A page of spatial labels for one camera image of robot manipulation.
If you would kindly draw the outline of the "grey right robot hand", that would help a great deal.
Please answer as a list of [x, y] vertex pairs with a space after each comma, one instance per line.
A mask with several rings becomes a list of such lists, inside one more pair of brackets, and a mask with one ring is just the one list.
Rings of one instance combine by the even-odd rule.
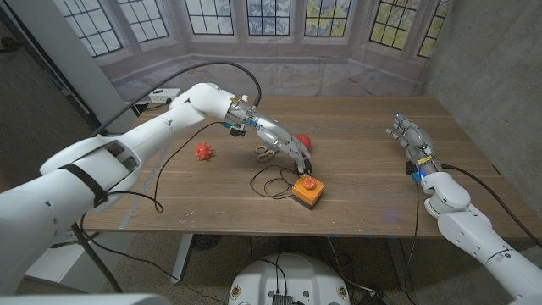
[[408, 159], [408, 175], [413, 175], [414, 172], [417, 172], [421, 180], [427, 175], [443, 170], [436, 158], [431, 137], [411, 119], [397, 113], [393, 128], [386, 129], [385, 131], [405, 149]]

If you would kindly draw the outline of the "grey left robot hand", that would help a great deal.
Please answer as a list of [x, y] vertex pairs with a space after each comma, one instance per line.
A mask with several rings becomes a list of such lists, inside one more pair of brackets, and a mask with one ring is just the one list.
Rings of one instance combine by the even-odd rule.
[[244, 136], [245, 128], [250, 127], [272, 151], [281, 151], [292, 157], [299, 174], [311, 174], [310, 152], [300, 140], [295, 138], [278, 120], [260, 114], [255, 107], [243, 100], [231, 99], [225, 118], [230, 120], [230, 134]]

